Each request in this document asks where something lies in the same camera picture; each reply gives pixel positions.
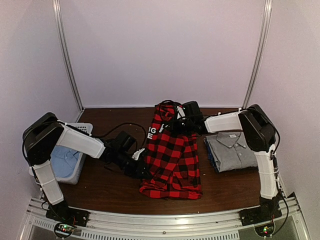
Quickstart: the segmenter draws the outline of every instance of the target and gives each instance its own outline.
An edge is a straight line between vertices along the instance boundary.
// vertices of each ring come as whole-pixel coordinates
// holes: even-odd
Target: gray shirt
[[[219,132],[206,139],[219,172],[258,166],[243,132]]]

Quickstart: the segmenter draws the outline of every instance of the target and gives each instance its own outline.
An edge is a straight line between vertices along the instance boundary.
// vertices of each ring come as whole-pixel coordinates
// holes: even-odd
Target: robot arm
[[[207,133],[243,131],[247,145],[254,151],[257,160],[261,197],[271,200],[278,194],[278,168],[272,160],[275,151],[275,130],[258,105],[250,108],[208,117],[204,125]]]
[[[71,125],[61,122],[53,113],[46,113],[23,133],[26,160],[32,168],[48,200],[47,218],[85,226],[88,212],[70,208],[64,199],[50,162],[56,145],[87,154],[95,159],[112,160],[124,174],[133,178],[148,178],[149,171],[142,160],[143,153],[131,158],[127,151],[135,139],[122,131],[116,138],[101,140]]]
[[[260,206],[240,211],[242,225],[269,221],[282,214],[278,210],[278,164],[275,156],[276,128],[258,105],[248,109],[203,117],[198,103],[187,102],[177,107],[177,117],[168,123],[171,131],[199,134],[221,131],[243,131],[248,147],[254,151],[260,176]]]

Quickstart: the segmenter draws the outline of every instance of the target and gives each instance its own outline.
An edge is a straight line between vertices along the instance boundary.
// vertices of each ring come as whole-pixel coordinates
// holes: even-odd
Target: buffalo check shirt
[[[140,193],[151,198],[199,199],[202,196],[196,135],[164,129],[174,117],[174,106],[155,109],[148,131],[145,162],[152,179],[144,179]]]

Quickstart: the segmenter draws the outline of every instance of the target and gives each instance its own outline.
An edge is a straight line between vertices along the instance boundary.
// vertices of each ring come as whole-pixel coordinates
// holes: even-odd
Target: dark wooden surface
[[[232,109],[203,108],[205,115]],[[135,122],[148,130],[153,108],[86,109],[79,122],[92,123],[93,133],[101,135],[122,122]],[[136,126],[124,130],[140,143],[143,132]],[[115,137],[116,130],[109,137]],[[259,204],[260,181],[256,169],[215,173],[207,157],[203,137],[198,155],[203,196],[198,200],[152,199],[139,193],[140,180],[104,168],[104,163],[86,157],[77,185],[60,184],[71,207],[123,214],[193,214],[252,207]]]

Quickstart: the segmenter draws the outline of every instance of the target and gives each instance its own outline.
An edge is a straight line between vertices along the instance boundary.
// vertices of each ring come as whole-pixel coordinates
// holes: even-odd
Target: white backdrop
[[[251,103],[280,132],[277,153],[286,191],[295,191],[311,239],[320,220],[320,2],[273,1],[272,18]]]
[[[61,0],[85,107],[239,107],[264,0]]]
[[[51,1],[0,1],[0,239],[15,240],[39,188],[22,156],[22,134],[46,112],[78,115]]]

